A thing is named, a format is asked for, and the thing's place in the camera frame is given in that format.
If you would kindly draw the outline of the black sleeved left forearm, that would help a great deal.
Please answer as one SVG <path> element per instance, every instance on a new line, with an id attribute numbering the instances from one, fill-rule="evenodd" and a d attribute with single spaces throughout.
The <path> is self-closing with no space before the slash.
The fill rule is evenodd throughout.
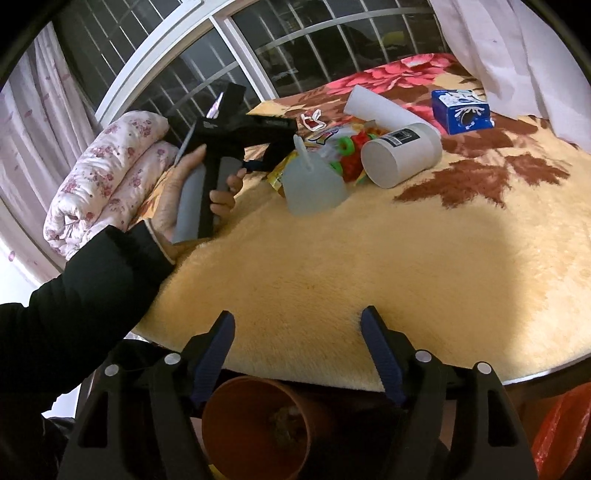
<path id="1" fill-rule="evenodd" d="M 74 422 L 44 412 L 102 364 L 172 270 L 149 221 L 126 232 L 108 226 L 27 306 L 2 305 L 2 478 L 57 477 Z"/>

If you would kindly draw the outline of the person left hand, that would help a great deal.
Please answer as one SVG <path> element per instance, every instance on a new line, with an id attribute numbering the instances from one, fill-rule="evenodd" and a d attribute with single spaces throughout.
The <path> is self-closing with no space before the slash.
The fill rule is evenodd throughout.
<path id="1" fill-rule="evenodd" d="M 182 187 L 189 174 L 197 169 L 202 161 L 204 161 L 205 153 L 206 146 L 201 145 L 180 159 L 164 184 L 159 203 L 150 220 L 151 228 L 159 245 L 172 263 L 175 263 L 185 251 L 190 249 L 189 244 L 174 245 L 172 239 L 176 226 L 177 209 Z M 211 212 L 218 218 L 215 224 L 217 229 L 228 219 L 232 209 L 235 207 L 235 196 L 242 190 L 245 175 L 246 170 L 242 168 L 238 170 L 238 173 L 230 175 L 226 179 L 228 191 L 214 190 L 209 192 Z"/>

